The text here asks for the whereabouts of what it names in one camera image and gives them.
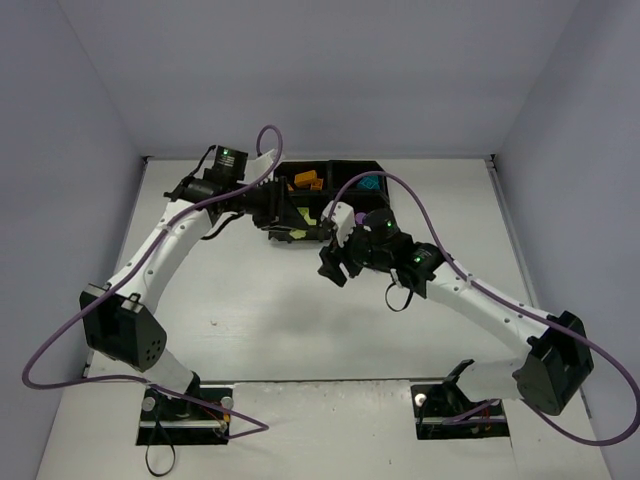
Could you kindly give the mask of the lime small lego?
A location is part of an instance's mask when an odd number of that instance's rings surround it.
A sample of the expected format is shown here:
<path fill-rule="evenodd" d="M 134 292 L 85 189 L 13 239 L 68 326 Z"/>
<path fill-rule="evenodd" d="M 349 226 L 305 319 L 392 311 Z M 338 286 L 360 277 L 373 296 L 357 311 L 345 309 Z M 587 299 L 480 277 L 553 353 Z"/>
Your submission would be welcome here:
<path fill-rule="evenodd" d="M 298 240 L 306 237 L 307 232 L 305 230 L 293 230 L 289 233 L 289 235 Z"/>

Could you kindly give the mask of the orange long lego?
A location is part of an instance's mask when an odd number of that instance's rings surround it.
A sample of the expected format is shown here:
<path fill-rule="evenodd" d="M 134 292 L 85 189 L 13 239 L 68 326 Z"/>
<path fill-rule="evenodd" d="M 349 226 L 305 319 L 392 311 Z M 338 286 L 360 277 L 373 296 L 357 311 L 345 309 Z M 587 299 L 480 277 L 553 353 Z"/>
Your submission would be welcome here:
<path fill-rule="evenodd" d="M 297 188 L 310 188 L 318 180 L 317 172 L 309 170 L 294 176 L 294 185 Z"/>

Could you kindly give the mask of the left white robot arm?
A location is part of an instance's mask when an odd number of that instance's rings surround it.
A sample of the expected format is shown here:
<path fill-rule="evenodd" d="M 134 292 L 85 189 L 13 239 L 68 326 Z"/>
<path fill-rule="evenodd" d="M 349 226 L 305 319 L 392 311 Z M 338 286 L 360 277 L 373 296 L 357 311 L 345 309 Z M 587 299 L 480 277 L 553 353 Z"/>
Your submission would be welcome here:
<path fill-rule="evenodd" d="M 251 216 L 263 231 L 302 228 L 285 178 L 268 175 L 246 185 L 246 154 L 220 147 L 201 177 L 190 173 L 171 192 L 152 233 L 104 286 L 80 295 L 87 345 L 139 372 L 149 384 L 194 396 L 199 377 L 168 350 L 155 317 L 160 298 L 193 247 L 227 212 Z"/>

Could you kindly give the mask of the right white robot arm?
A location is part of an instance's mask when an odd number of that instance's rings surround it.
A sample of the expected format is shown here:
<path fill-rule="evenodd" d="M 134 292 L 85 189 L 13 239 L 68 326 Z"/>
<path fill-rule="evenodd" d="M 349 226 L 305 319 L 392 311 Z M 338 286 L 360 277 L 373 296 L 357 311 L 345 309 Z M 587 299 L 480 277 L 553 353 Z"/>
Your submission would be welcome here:
<path fill-rule="evenodd" d="M 575 315 L 539 311 L 545 321 L 538 323 L 507 308 L 494 292 L 483 294 L 456 273 L 435 245 L 402 232 L 389 209 L 374 210 L 357 223 L 353 208 L 340 202 L 327 205 L 321 218 L 331 230 L 330 243 L 320 252 L 321 276 L 344 286 L 364 269 L 386 273 L 410 295 L 455 311 L 510 350 L 504 360 L 464 360 L 449 374 L 448 382 L 469 401 L 522 399 L 557 416 L 591 373 L 589 349 L 561 331 L 584 332 Z"/>

